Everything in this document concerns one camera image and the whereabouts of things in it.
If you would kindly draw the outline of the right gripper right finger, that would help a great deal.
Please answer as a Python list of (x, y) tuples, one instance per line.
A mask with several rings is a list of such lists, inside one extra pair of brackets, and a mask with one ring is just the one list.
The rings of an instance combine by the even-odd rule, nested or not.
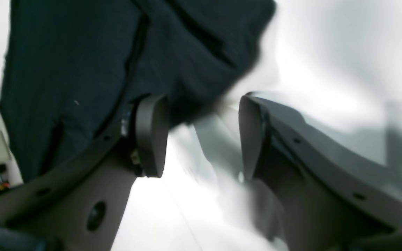
[(244, 95), (239, 133), (244, 177), (274, 194), (289, 251), (402, 251), (402, 201), (327, 159), (280, 103)]

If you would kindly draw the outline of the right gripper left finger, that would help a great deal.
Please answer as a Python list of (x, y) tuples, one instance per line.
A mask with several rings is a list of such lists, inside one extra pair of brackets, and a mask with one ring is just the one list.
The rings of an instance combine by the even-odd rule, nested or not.
[(163, 174), (166, 95), (127, 105), (75, 158), (0, 194), (0, 251), (109, 251), (138, 177)]

